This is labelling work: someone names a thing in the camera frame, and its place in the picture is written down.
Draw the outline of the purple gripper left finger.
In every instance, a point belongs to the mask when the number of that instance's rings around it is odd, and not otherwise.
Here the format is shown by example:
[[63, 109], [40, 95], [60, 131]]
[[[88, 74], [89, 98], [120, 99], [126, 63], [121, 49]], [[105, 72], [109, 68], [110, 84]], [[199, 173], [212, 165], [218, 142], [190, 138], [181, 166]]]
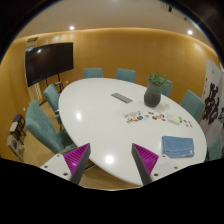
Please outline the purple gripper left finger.
[[72, 183], [79, 184], [90, 153], [90, 144], [87, 143], [83, 146], [73, 149], [64, 155], [66, 164], [68, 165], [68, 168], [72, 174], [70, 179]]

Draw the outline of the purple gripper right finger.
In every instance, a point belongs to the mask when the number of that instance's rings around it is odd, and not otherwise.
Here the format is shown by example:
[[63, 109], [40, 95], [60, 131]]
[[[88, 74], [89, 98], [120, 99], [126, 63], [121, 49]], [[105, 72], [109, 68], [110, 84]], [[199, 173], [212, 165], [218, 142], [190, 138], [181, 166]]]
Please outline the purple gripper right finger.
[[140, 174], [142, 184], [150, 184], [152, 182], [150, 175], [159, 156], [135, 143], [132, 144], [131, 153]]

